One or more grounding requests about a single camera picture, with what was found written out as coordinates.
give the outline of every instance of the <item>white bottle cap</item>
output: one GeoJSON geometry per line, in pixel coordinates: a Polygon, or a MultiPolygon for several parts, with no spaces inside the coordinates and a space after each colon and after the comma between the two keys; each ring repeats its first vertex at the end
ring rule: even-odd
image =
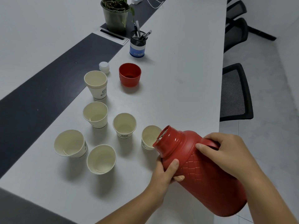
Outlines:
{"type": "Polygon", "coordinates": [[[99,63],[100,71],[108,74],[110,72],[109,64],[107,62],[99,63]]]}

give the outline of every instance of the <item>thermos neck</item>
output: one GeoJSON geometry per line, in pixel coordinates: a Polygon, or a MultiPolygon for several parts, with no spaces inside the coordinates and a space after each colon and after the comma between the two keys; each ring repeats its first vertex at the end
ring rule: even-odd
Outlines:
{"type": "Polygon", "coordinates": [[[175,150],[183,136],[182,131],[177,131],[171,126],[167,126],[160,133],[153,147],[160,153],[161,158],[166,158],[175,150]]]}

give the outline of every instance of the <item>red cup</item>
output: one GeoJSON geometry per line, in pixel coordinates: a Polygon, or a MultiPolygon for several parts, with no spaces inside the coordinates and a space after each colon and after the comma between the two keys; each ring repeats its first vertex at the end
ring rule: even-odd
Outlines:
{"type": "Polygon", "coordinates": [[[125,63],[119,67],[119,79],[126,87],[137,86],[141,76],[141,69],[138,65],[125,63]]]}

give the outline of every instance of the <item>thermos handle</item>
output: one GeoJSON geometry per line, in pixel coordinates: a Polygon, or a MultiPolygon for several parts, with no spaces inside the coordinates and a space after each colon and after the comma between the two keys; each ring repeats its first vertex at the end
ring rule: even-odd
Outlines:
{"type": "Polygon", "coordinates": [[[210,148],[212,148],[214,150],[219,150],[219,148],[220,148],[219,142],[213,141],[211,139],[203,138],[200,141],[200,143],[203,144],[203,145],[209,146],[210,148]]]}

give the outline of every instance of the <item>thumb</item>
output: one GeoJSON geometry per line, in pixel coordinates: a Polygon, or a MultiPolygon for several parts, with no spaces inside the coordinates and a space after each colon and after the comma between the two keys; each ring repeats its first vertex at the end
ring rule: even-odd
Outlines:
{"type": "Polygon", "coordinates": [[[176,173],[178,166],[179,166],[179,161],[178,159],[174,159],[171,164],[169,165],[169,167],[167,168],[167,170],[165,171],[165,174],[167,175],[167,177],[169,178],[169,180],[172,179],[172,177],[174,176],[174,174],[176,173]]]}
{"type": "Polygon", "coordinates": [[[195,145],[195,147],[202,153],[204,154],[205,156],[207,156],[208,158],[210,158],[213,162],[216,162],[216,158],[218,156],[218,151],[206,146],[206,145],[203,145],[203,144],[200,144],[200,143],[197,143],[195,145]]]}

